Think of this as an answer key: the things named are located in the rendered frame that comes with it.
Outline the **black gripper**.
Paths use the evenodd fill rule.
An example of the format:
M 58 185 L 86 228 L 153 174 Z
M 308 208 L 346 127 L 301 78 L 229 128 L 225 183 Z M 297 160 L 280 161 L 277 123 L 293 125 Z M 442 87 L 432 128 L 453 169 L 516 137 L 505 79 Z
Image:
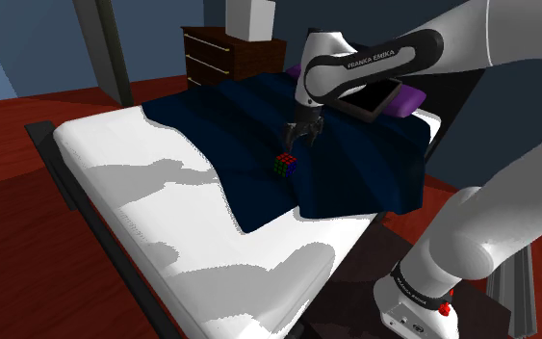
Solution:
M 306 137 L 307 144 L 312 146 L 315 139 L 323 131 L 322 106 L 309 107 L 297 104 L 294 111 L 294 123 L 286 123 L 282 130 L 282 139 L 287 151 L 293 149 L 295 140 L 299 138 L 299 125 L 309 124 Z

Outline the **purple pillow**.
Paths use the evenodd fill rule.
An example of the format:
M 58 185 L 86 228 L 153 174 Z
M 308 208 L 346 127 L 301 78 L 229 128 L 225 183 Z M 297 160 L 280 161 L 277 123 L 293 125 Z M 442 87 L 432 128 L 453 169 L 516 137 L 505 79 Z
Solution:
M 399 94 L 386 106 L 382 114 L 390 117 L 407 117 L 425 100 L 426 94 L 423 91 L 402 85 Z

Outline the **black tablet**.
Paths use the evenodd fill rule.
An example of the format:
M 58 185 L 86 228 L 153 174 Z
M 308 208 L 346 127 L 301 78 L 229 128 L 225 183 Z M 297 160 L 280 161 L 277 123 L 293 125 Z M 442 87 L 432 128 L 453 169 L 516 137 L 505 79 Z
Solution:
M 397 79 L 385 79 L 338 98 L 330 103 L 329 107 L 363 122 L 371 123 L 400 93 L 401 86 L 402 82 Z

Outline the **dark grey door frame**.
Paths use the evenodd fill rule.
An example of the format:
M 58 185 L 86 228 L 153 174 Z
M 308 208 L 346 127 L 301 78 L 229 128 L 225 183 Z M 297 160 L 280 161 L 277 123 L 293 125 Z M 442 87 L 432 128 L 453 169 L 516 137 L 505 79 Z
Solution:
M 134 105 L 111 0 L 72 0 L 98 88 L 122 107 Z

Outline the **dark robot stand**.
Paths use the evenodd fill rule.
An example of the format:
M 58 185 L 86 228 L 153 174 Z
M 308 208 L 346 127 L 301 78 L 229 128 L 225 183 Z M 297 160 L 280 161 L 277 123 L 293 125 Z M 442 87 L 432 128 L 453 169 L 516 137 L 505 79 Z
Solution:
M 425 231 L 429 218 L 389 214 L 372 222 L 300 318 L 299 339 L 401 339 L 380 320 L 375 282 Z M 469 282 L 453 289 L 460 339 L 509 339 L 510 311 Z

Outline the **white bed with dark frame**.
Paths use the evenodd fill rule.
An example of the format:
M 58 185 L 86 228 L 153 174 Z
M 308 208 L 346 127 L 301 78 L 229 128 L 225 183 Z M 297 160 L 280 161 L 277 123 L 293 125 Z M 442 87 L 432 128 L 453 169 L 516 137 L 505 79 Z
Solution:
M 410 116 L 428 124 L 430 145 L 441 119 Z M 292 339 L 382 213 L 306 219 L 294 208 L 245 233 L 209 160 L 142 105 L 27 130 L 73 206 L 120 246 L 186 339 Z

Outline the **dark blue blanket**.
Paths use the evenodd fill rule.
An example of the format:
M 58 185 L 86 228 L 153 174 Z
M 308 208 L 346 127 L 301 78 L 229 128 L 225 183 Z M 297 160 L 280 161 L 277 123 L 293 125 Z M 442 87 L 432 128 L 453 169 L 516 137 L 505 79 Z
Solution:
M 275 173 L 295 87 L 286 73 L 262 73 L 146 101 L 142 109 L 209 160 L 245 233 L 294 208 L 306 219 L 328 219 L 421 207 L 430 128 L 415 116 L 365 123 L 325 107 L 314 143 L 294 143 L 295 172 Z

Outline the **brown chest of drawers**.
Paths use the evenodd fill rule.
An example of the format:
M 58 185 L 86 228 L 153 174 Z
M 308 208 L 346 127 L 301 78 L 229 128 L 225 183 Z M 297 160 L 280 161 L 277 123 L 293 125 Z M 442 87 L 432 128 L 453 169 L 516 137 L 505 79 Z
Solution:
M 222 27 L 184 26 L 189 87 L 283 70 L 287 42 L 272 36 L 273 0 L 223 0 Z

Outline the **grey ribbed panel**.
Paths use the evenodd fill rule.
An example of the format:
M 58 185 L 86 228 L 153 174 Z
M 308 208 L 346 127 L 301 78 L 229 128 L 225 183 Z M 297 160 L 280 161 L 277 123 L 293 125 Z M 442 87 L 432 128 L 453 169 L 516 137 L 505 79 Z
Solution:
M 513 339 L 537 333 L 531 246 L 517 251 L 487 277 L 486 294 L 511 312 L 508 334 Z

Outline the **multicoloured puzzle cube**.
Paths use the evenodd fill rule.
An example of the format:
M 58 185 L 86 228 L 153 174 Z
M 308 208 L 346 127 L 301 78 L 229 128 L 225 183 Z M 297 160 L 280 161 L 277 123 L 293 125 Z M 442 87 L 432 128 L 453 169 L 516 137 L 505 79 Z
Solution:
M 297 167 L 297 158 L 289 153 L 282 153 L 275 157 L 273 171 L 281 177 L 291 176 Z

